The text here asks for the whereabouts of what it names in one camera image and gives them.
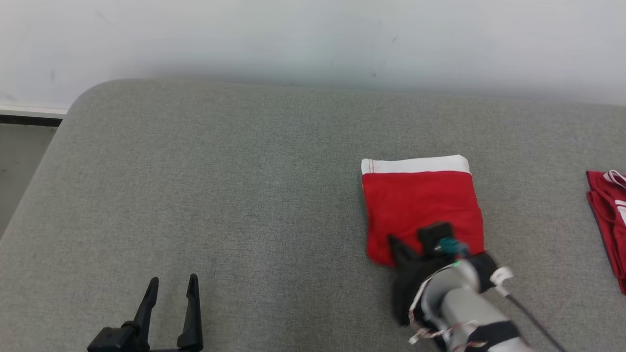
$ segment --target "white wall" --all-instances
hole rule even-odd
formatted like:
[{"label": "white wall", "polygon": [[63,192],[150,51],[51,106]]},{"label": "white wall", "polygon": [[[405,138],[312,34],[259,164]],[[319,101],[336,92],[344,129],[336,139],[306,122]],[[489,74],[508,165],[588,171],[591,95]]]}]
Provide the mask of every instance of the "white wall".
[{"label": "white wall", "polygon": [[626,105],[626,1],[0,1],[0,105],[172,74]]}]

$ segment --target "cable connector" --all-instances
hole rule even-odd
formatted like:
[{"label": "cable connector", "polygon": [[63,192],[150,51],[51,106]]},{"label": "cable connector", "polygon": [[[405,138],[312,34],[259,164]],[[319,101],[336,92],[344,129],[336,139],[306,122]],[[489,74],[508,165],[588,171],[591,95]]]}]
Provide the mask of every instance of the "cable connector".
[{"label": "cable connector", "polygon": [[511,269],[509,269],[509,267],[503,266],[494,271],[489,280],[492,284],[494,284],[494,286],[496,286],[495,288],[498,293],[500,293],[503,297],[507,297],[509,295],[509,292],[502,286],[502,283],[506,279],[510,279],[511,277],[513,277],[513,272],[511,271]]}]

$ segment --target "folded garment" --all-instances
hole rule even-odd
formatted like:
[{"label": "folded garment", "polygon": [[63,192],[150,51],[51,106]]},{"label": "folded garment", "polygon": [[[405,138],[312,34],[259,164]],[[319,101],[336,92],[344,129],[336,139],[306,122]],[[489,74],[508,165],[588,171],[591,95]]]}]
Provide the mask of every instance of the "folded garment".
[{"label": "folded garment", "polygon": [[435,222],[450,222],[454,238],[467,244],[470,253],[485,251],[483,216],[468,161],[461,155],[394,162],[363,159],[361,172],[372,262],[394,265],[390,234],[421,254],[417,230]]},{"label": "folded garment", "polygon": [[588,171],[587,199],[593,210],[613,272],[626,294],[626,178],[617,171]]}]

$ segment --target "red and white cloth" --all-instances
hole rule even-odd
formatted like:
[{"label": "red and white cloth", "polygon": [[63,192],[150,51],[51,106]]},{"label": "red and white cloth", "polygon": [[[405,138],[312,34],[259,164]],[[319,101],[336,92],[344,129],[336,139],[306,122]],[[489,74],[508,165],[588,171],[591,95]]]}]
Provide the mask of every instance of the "red and white cloth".
[{"label": "red and white cloth", "polygon": [[363,159],[367,208],[367,255],[393,266],[389,234],[422,253],[420,227],[452,223],[454,237],[472,254],[485,251],[483,216],[478,207],[467,159],[461,155],[387,162]]},{"label": "red and white cloth", "polygon": [[587,171],[587,199],[620,289],[626,294],[626,178],[617,171]]}]

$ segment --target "gray fabric surface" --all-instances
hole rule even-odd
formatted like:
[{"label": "gray fabric surface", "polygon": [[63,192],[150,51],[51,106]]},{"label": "gray fabric surface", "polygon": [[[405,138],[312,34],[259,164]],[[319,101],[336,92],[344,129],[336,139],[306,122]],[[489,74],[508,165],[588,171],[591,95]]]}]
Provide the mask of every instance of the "gray fabric surface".
[{"label": "gray fabric surface", "polygon": [[[570,351],[623,351],[626,297],[585,171],[626,170],[626,109],[114,81],[70,109],[0,241],[3,351],[84,351],[161,287],[172,347],[198,274],[207,351],[409,351],[365,255],[361,158],[462,154],[510,291]],[[519,311],[488,298],[537,350]],[[418,350],[432,351],[428,342]]]}]

